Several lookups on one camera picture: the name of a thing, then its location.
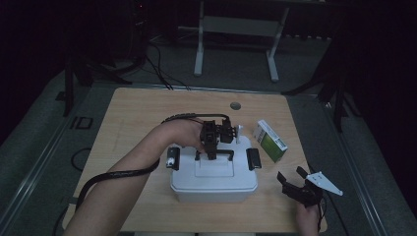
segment human arm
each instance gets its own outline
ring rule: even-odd
[[[200,141],[202,124],[173,120],[156,126],[110,171],[144,169],[153,165],[172,144],[195,147],[204,152]],[[78,208],[64,235],[116,235],[140,196],[149,174],[97,183]]]
[[[303,204],[296,202],[297,213],[295,219],[298,231],[301,236],[318,236],[319,235],[319,207],[317,205],[305,207]]]

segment wooden table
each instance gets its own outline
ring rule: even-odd
[[[233,110],[231,102],[239,102]],[[137,144],[154,126],[179,113],[223,113],[232,125],[243,125],[243,135],[258,148],[263,168],[257,169],[258,189],[242,203],[179,203],[170,187],[170,172],[160,166],[150,175],[145,189],[122,231],[155,232],[294,232],[295,202],[281,193],[276,180],[280,171],[287,181],[302,186],[304,180],[296,167],[308,170],[307,161],[286,98],[276,94],[222,91],[187,91],[142,88],[119,88],[114,92],[107,113],[74,193],[91,177],[107,171]],[[287,143],[284,157],[274,163],[252,137],[257,121],[265,119]],[[70,205],[64,227],[74,214]],[[327,223],[322,222],[322,230]]]

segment green and white box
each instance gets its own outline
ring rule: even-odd
[[[258,121],[254,137],[274,162],[279,161],[288,149],[288,146],[265,120]]]

